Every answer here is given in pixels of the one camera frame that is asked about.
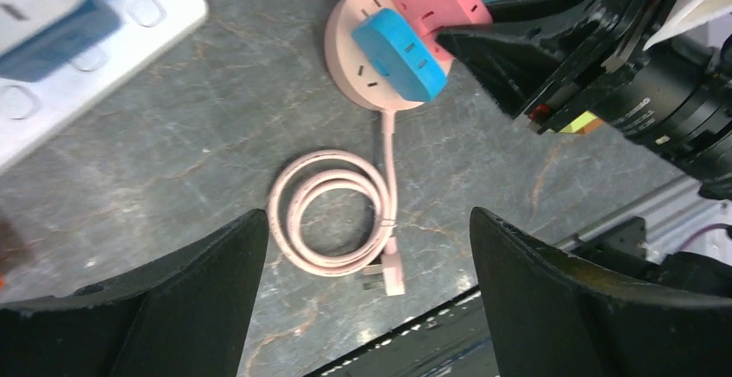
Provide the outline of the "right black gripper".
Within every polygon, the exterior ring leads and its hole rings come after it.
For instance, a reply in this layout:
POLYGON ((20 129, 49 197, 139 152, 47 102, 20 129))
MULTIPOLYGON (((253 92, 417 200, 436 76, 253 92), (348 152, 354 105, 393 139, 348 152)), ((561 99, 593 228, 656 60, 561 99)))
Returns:
POLYGON ((731 0, 496 0, 437 42, 500 110, 540 131, 590 111, 703 183, 731 180, 731 45, 689 30, 731 0))

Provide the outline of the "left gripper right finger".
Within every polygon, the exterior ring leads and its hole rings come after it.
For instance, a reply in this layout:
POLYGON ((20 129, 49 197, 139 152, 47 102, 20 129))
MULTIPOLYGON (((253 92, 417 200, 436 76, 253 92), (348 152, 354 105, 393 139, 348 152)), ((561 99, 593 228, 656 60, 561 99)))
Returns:
POLYGON ((731 267, 678 252, 655 264, 612 248, 573 253, 494 213, 470 245, 503 376, 728 376, 731 267))

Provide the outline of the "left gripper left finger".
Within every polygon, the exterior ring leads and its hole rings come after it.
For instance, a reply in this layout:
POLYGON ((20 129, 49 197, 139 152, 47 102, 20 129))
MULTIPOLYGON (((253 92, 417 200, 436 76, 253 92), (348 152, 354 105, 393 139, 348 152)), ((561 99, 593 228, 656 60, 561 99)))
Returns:
POLYGON ((268 248, 255 209, 65 297, 1 307, 4 376, 234 376, 268 248))

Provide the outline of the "pink adapter plug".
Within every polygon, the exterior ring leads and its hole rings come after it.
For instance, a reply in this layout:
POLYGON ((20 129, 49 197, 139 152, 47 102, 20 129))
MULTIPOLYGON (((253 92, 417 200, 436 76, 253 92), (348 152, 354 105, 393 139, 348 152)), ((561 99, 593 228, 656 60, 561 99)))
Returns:
POLYGON ((443 27, 490 24, 492 17, 482 0, 392 0, 399 13, 440 61, 452 60, 451 53, 437 42, 443 27))

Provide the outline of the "blue adapter plug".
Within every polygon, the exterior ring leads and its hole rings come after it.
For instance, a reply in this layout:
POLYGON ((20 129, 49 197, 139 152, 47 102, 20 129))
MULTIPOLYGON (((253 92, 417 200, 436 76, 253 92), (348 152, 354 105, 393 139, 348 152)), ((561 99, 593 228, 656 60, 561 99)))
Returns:
POLYGON ((380 9, 368 16, 351 37, 401 98, 430 103, 444 89, 443 67, 396 10, 380 9))

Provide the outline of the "pink round socket with cable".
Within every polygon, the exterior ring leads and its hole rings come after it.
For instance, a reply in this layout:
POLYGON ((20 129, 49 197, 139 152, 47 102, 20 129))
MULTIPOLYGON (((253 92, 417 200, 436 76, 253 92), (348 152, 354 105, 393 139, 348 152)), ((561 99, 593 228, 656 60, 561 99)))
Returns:
POLYGON ((385 170, 343 150, 325 149, 301 156, 281 172, 269 193, 268 223, 281 252, 300 269, 321 277, 362 273, 388 296, 402 295, 405 280, 394 229, 398 210, 394 159, 395 117, 427 103, 399 96, 370 64, 351 37, 365 18, 380 9, 394 9, 392 0, 340 0, 325 26, 324 56, 338 89, 354 104, 381 115, 385 170), (340 256, 326 256, 308 245, 300 223, 306 208, 332 190, 363 194, 373 204, 373 228, 362 247, 340 256))

